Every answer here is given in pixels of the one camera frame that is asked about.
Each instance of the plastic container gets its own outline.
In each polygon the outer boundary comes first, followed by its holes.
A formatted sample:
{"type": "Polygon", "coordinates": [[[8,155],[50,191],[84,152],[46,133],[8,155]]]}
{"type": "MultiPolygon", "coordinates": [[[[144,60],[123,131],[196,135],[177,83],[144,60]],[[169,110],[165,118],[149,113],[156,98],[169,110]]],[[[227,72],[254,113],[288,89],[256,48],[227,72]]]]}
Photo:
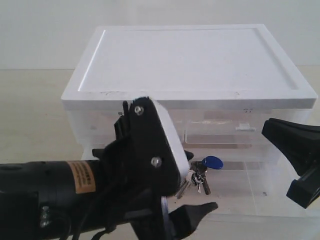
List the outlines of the plastic container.
{"type": "Polygon", "coordinates": [[[318,96],[264,25],[99,27],[62,95],[83,159],[115,139],[122,101],[142,96],[168,109],[196,160],[225,163],[207,173],[210,196],[192,188],[170,199],[171,208],[218,203],[200,227],[212,229],[203,239],[314,235],[318,208],[286,197],[296,175],[261,130],[269,118],[304,123],[318,96]]]}

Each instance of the wire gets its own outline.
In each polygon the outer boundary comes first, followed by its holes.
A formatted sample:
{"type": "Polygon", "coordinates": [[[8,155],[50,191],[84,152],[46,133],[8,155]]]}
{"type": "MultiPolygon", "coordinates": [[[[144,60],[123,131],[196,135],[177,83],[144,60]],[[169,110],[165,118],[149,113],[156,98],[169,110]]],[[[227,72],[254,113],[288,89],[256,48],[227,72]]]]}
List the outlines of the wire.
{"type": "Polygon", "coordinates": [[[70,232],[71,232],[71,219],[70,217],[65,214],[63,211],[59,210],[52,210],[50,209],[49,212],[50,216],[53,218],[52,221],[60,220],[64,225],[64,232],[59,240],[67,240],[70,232]]]}
{"type": "Polygon", "coordinates": [[[117,181],[114,181],[113,183],[111,183],[110,185],[106,186],[102,192],[100,192],[98,194],[98,196],[92,200],[92,202],[90,203],[87,211],[84,213],[80,223],[78,224],[72,240],[79,240],[80,234],[81,234],[81,230],[86,222],[87,217],[89,216],[89,214],[95,209],[95,207],[97,206],[97,204],[117,185],[117,181]]]}

